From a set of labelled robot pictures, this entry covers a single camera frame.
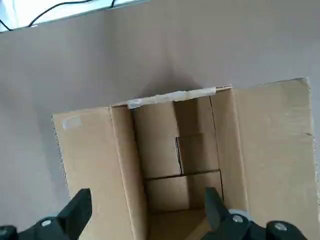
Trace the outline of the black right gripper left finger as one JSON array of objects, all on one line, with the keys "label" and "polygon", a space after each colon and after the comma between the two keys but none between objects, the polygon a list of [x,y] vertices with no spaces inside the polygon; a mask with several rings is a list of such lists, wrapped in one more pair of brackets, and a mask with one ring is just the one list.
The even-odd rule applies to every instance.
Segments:
[{"label": "black right gripper left finger", "polygon": [[78,240],[92,217],[92,194],[80,189],[56,215],[40,219],[31,227],[18,231],[14,225],[2,225],[2,240]]}]

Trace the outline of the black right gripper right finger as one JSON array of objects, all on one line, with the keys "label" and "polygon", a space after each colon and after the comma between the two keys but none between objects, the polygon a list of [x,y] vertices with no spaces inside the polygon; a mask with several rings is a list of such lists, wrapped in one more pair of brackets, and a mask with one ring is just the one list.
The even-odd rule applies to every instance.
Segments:
[{"label": "black right gripper right finger", "polygon": [[318,240],[320,220],[316,193],[292,187],[248,186],[221,196],[205,189],[210,225],[204,240]]}]

